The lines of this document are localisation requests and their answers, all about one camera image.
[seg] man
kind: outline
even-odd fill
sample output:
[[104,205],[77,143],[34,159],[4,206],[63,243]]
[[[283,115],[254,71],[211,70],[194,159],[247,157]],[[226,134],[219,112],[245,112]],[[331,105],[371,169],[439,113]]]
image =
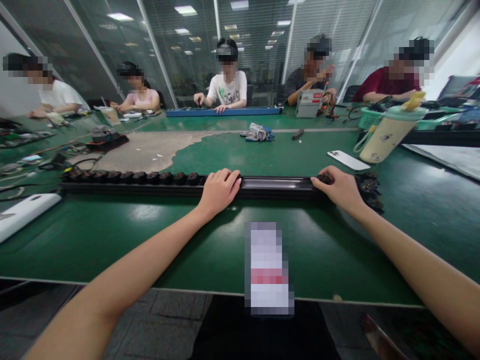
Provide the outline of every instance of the man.
[[[322,69],[325,58],[332,51],[332,39],[326,38],[324,34],[317,35],[310,40],[305,52],[305,62],[302,67],[294,70],[285,83],[285,99],[288,105],[297,105],[300,90],[322,89],[328,84],[328,79],[334,70],[333,65]],[[334,98],[337,90],[328,89]]]
[[208,95],[202,92],[193,95],[193,101],[202,106],[211,107],[217,99],[220,105],[215,108],[217,114],[225,109],[240,109],[247,106],[247,76],[237,70],[239,50],[232,39],[221,38],[216,46],[216,57],[220,61],[221,73],[210,81]]
[[410,41],[410,46],[401,47],[389,66],[372,72],[353,97],[353,102],[378,102],[392,95],[394,100],[408,100],[420,91],[419,76],[415,67],[430,58],[433,44],[422,37]]

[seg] smartphone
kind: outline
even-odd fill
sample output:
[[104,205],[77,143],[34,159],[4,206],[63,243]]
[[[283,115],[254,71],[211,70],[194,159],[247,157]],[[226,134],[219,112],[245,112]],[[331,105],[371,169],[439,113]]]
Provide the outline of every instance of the smartphone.
[[354,171],[363,171],[370,169],[370,166],[340,150],[327,152],[327,155]]

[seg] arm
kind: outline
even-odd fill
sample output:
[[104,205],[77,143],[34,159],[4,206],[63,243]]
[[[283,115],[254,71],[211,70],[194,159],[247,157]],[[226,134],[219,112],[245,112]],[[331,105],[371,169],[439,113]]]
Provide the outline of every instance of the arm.
[[365,228],[426,307],[480,357],[480,285],[370,209],[353,176],[334,166],[320,174],[328,174],[333,184],[312,177],[313,185]]
[[102,359],[120,316],[239,191],[240,171],[211,173],[198,206],[97,276],[53,319],[26,359]]

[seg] red shirt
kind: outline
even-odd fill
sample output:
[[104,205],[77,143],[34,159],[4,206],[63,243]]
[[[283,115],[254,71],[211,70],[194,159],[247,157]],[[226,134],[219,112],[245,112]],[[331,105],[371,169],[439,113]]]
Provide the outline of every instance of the red shirt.
[[399,95],[410,90],[421,90],[417,74],[406,73],[403,80],[389,80],[388,75],[388,67],[381,67],[372,72],[357,90],[352,101],[361,103],[364,101],[364,95],[368,93]]

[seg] black chair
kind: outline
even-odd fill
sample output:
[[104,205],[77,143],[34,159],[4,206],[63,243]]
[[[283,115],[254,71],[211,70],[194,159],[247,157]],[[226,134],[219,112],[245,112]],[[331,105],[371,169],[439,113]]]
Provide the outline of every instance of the black chair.
[[246,86],[246,106],[247,107],[252,106],[253,99],[254,99],[254,86],[247,85]]
[[361,86],[362,85],[350,85],[345,91],[342,103],[351,103]]

